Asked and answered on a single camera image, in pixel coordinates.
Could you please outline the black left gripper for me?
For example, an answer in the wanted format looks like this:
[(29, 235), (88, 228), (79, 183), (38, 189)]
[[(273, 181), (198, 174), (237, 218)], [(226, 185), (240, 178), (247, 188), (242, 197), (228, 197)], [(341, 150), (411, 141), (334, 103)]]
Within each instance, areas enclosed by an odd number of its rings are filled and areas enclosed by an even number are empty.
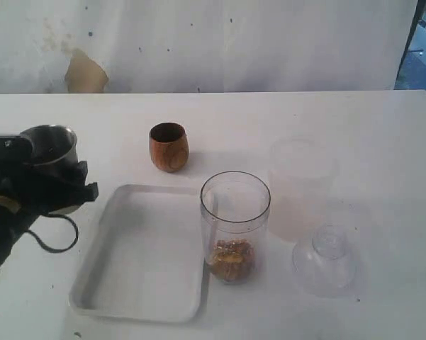
[(0, 161), (0, 206), (14, 214), (70, 213), (99, 196), (87, 174), (86, 161), (43, 167)]

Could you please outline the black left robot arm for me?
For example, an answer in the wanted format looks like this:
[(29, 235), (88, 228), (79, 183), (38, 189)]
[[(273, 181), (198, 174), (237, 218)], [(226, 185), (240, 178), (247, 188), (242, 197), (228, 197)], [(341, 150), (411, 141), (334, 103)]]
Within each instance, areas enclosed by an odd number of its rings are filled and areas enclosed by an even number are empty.
[(0, 164), (0, 268), (41, 216), (60, 206), (62, 179), (33, 166)]

